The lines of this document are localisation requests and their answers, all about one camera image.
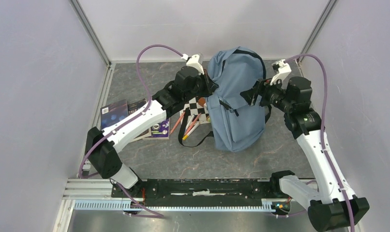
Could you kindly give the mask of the blue student backpack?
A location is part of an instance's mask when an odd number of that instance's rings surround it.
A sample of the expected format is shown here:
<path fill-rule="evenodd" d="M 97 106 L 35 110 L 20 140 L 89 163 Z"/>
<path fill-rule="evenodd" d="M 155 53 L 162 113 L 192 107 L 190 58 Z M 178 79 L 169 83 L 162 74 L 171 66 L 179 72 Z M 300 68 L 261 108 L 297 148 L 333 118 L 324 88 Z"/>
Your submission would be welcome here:
<path fill-rule="evenodd" d="M 241 92 L 266 77 L 263 59 L 239 46 L 216 53 L 206 73 L 218 86 L 205 98 L 216 149 L 239 152 L 249 148 L 264 133 L 270 113 L 265 107 L 251 106 Z"/>

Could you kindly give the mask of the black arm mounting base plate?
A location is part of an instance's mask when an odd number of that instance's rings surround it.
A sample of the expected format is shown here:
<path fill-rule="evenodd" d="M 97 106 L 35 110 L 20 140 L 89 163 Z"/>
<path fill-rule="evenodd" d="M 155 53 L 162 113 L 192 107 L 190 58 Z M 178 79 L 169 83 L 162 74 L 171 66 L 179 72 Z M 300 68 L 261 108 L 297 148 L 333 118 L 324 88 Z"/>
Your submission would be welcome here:
<path fill-rule="evenodd" d="M 147 179 L 127 192 L 146 207 L 260 206 L 262 199 L 291 200 L 269 179 Z"/>

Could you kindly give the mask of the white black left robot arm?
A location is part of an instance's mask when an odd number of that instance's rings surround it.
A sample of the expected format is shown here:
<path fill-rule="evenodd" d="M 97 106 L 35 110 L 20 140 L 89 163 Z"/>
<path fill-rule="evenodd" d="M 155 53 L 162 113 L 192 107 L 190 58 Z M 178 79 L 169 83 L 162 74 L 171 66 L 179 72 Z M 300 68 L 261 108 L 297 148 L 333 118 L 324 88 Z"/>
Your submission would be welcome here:
<path fill-rule="evenodd" d="M 189 100 L 209 97 L 217 87 L 207 73 L 182 67 L 175 79 L 156 92 L 141 109 L 110 127 L 91 128 L 87 133 L 84 160 L 91 163 L 101 178 L 122 185 L 130 197 L 138 196 L 142 191 L 140 178 L 123 164 L 118 153 L 144 130 L 183 110 Z"/>

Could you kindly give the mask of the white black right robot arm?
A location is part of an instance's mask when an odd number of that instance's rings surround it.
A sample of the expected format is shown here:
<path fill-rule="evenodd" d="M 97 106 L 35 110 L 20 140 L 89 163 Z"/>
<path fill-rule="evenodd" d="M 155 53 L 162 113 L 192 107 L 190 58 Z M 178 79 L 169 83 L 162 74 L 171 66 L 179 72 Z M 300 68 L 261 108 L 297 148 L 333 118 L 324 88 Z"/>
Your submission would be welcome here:
<path fill-rule="evenodd" d="M 370 206 L 366 198 L 356 195 L 340 171 L 327 141 L 324 120 L 311 107 L 311 95 L 310 80 L 298 76 L 289 79 L 286 89 L 282 89 L 281 81 L 271 84 L 260 79 L 241 93 L 251 105 L 275 107 L 284 113 L 285 125 L 304 151 L 318 186 L 313 189 L 291 171 L 279 171 L 270 178 L 270 193 L 275 197 L 286 194 L 299 203 L 318 232 L 353 229 Z"/>

